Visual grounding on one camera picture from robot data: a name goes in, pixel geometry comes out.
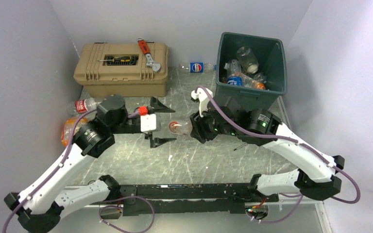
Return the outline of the small clear bottle red cap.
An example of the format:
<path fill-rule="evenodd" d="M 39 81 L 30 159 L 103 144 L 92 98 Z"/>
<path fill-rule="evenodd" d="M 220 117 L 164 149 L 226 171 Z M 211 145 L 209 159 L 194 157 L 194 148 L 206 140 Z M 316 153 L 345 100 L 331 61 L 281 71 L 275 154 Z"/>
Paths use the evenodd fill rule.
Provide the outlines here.
<path fill-rule="evenodd" d="M 168 125 L 169 131 L 178 135 L 190 135 L 193 126 L 190 119 L 173 119 Z"/>

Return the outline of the blue Pocari bottle white cap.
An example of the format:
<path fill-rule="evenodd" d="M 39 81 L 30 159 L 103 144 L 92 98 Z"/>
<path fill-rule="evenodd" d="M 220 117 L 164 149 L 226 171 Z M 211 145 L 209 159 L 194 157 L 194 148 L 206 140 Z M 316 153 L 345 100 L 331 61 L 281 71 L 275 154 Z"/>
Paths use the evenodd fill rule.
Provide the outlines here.
<path fill-rule="evenodd" d="M 227 84 L 243 86 L 241 64 L 237 59 L 230 60 L 227 63 Z"/>

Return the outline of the clear bottle orange label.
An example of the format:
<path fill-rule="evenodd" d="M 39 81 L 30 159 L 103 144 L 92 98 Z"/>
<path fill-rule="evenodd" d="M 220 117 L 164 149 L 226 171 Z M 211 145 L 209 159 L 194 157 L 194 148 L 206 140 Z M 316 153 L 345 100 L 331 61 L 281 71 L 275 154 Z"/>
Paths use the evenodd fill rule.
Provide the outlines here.
<path fill-rule="evenodd" d="M 255 74 L 254 77 L 243 74 L 242 81 L 244 87 L 266 90 L 265 84 L 267 77 L 262 73 Z"/>

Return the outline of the clear bottle red label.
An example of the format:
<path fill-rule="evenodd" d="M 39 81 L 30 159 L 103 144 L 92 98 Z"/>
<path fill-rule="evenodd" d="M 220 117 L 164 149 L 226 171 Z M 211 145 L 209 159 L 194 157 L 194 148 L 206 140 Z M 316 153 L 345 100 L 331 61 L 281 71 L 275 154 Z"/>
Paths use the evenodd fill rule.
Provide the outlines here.
<path fill-rule="evenodd" d="M 97 109 L 97 106 L 104 98 L 87 98 L 77 101 L 72 101 L 67 106 L 67 112 L 70 115 L 84 114 Z"/>

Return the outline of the dark green plastic bin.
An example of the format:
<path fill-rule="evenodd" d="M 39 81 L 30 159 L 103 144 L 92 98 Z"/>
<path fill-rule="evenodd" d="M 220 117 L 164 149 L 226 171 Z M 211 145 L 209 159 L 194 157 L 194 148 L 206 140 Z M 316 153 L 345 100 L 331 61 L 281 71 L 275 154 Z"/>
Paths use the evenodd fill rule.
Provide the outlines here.
<path fill-rule="evenodd" d="M 259 61 L 260 71 L 266 75 L 266 89 L 254 89 L 222 83 L 227 77 L 224 65 L 236 59 L 239 48 L 248 46 Z M 283 42 L 280 39 L 248 34 L 223 32 L 220 37 L 217 71 L 215 76 L 216 92 L 214 99 L 235 99 L 246 110 L 255 108 L 269 109 L 272 104 L 288 92 L 287 64 Z"/>

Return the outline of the crushed orange bottle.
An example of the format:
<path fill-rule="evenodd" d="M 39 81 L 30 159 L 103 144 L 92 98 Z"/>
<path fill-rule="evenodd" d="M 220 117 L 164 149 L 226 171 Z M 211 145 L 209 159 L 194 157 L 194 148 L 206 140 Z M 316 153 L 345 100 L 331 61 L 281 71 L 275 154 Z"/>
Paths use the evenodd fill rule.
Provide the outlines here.
<path fill-rule="evenodd" d="M 63 131 L 61 133 L 61 142 L 63 144 L 64 147 L 66 147 L 69 143 L 69 138 L 70 138 L 70 135 L 72 133 L 72 129 L 73 129 L 73 126 L 76 122 L 76 120 L 78 119 L 78 117 L 72 117 L 72 118 L 69 118 L 68 120 L 65 121 L 64 123 L 64 127 L 63 127 Z M 75 127 L 73 133 L 76 134 L 79 130 L 79 128 L 86 124 L 88 122 L 88 119 L 86 117 L 83 117 L 79 123 L 77 124 L 77 126 Z"/>

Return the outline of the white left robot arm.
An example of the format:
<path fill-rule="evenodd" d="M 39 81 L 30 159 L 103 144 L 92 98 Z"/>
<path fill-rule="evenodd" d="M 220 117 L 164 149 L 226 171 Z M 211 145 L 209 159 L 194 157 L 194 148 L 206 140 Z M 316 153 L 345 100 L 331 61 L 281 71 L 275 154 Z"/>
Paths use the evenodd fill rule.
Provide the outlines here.
<path fill-rule="evenodd" d="M 64 191 L 75 175 L 114 145 L 116 134 L 143 133 L 151 148 L 168 140 L 153 138 L 160 129 L 160 113 L 173 110 L 153 97 L 148 106 L 129 114 L 120 95 L 104 98 L 95 109 L 95 117 L 77 128 L 59 158 L 30 186 L 19 193 L 11 192 L 4 202 L 30 233 L 47 233 L 62 218 L 95 202 L 113 204 L 121 198 L 121 186 L 110 175 L 103 175 L 90 185 Z"/>

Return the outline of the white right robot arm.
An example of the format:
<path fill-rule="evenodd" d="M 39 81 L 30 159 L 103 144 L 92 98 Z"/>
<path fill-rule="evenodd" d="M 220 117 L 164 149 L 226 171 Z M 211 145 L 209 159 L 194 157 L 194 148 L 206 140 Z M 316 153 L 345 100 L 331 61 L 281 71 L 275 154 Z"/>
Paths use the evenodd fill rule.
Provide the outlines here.
<path fill-rule="evenodd" d="M 341 191 L 342 181 L 336 177 L 336 169 L 343 169 L 344 158 L 340 155 L 316 156 L 312 146 L 268 110 L 236 111 L 231 120 L 239 129 L 215 109 L 203 115 L 196 112 L 189 119 L 192 125 L 190 135 L 200 143 L 221 134 L 235 136 L 247 144 L 269 149 L 296 165 L 296 169 L 286 173 L 253 175 L 247 188 L 253 201 L 279 193 L 297 193 L 313 200 L 326 200 Z"/>

